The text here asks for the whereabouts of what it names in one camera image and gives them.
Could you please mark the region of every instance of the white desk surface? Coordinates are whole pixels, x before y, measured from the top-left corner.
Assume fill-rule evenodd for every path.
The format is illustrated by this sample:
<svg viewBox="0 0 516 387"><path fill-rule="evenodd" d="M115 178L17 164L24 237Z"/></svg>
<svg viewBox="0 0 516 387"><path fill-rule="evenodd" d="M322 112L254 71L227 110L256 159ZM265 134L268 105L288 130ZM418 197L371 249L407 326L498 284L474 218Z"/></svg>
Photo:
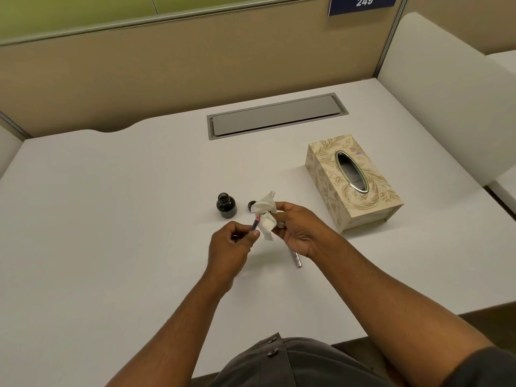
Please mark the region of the white desk surface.
<svg viewBox="0 0 516 387"><path fill-rule="evenodd" d="M208 141L206 116L335 92L348 116ZM333 227L304 167L308 143L352 134L405 206L349 240L455 313L516 300L514 222L377 80L26 141L0 181L0 375L5 387L103 385L202 274L226 223L217 195L307 206ZM279 331L364 336L314 264L260 239L223 298L196 376Z"/></svg>
<svg viewBox="0 0 516 387"><path fill-rule="evenodd" d="M491 54L488 57L494 59L508 71L516 74L516 50ZM489 187L516 213L516 166L499 176L494 182L489 184Z"/></svg>

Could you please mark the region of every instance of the gray shirt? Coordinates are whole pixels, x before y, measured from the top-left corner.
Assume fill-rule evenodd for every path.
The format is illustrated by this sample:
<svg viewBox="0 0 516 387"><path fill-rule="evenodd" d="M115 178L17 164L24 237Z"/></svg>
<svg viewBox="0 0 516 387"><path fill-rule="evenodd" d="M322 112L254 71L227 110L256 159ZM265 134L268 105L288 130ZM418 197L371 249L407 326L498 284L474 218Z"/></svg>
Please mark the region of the gray shirt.
<svg viewBox="0 0 516 387"><path fill-rule="evenodd" d="M229 362L211 387L335 386L388 387L389 382L330 345L277 333ZM516 385L516 357L487 348L467 358L443 387Z"/></svg>

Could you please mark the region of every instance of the metal oval trim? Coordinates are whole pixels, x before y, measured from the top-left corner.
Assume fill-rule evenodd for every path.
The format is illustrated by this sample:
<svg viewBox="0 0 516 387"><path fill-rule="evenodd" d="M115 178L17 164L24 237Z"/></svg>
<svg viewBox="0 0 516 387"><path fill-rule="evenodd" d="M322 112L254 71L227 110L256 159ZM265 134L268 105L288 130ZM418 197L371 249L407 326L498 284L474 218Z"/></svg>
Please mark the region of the metal oval trim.
<svg viewBox="0 0 516 387"><path fill-rule="evenodd" d="M342 168L341 166L341 163L339 161L339 155L340 154L343 154L344 156L347 157L347 159L353 164L353 167L357 170L358 174L360 175L360 178L362 179L362 182L364 182L364 189L361 189L361 188L358 188L350 179L349 177L346 175L346 173L344 172L344 169ZM346 152L342 151L342 150L338 150L337 152L335 152L335 162L337 163L337 167L338 169L341 171L341 174L344 176L344 178L346 179L346 181L348 181L349 185L354 188L355 190L357 190L359 193L361 194L367 194L369 193L369 183L367 182L367 179L365 178L365 175L364 173L362 172L362 170L360 169L360 167L358 166L357 163L355 163L355 161L351 158L351 156L349 156Z"/></svg>

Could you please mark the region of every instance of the hand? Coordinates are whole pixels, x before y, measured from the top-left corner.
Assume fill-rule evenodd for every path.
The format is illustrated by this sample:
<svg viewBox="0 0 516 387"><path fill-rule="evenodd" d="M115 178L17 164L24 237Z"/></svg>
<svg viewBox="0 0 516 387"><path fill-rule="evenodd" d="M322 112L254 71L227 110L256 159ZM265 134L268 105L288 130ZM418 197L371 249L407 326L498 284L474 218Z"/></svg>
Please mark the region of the hand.
<svg viewBox="0 0 516 387"><path fill-rule="evenodd" d="M346 242L311 210L290 202L276 202L276 208L283 212L273 216L286 228L276 227L273 232L301 255L313 260L324 253L339 252L341 244Z"/></svg>
<svg viewBox="0 0 516 387"><path fill-rule="evenodd" d="M212 235L203 277L220 285L224 293L233 286L233 280L246 264L247 254L260 237L260 231L249 233L250 230L250 225L231 221Z"/></svg>

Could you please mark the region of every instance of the forearm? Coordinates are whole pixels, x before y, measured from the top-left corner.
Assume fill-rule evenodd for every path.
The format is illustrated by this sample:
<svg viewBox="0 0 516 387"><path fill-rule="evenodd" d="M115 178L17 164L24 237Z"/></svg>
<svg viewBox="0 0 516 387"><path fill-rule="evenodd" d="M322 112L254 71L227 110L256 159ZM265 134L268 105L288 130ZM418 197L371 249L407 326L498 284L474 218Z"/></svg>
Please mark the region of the forearm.
<svg viewBox="0 0 516 387"><path fill-rule="evenodd" d="M203 277L107 387L188 386L224 290Z"/></svg>
<svg viewBox="0 0 516 387"><path fill-rule="evenodd" d="M314 261L413 385L440 385L469 354L492 345L462 319L381 271L344 239Z"/></svg>

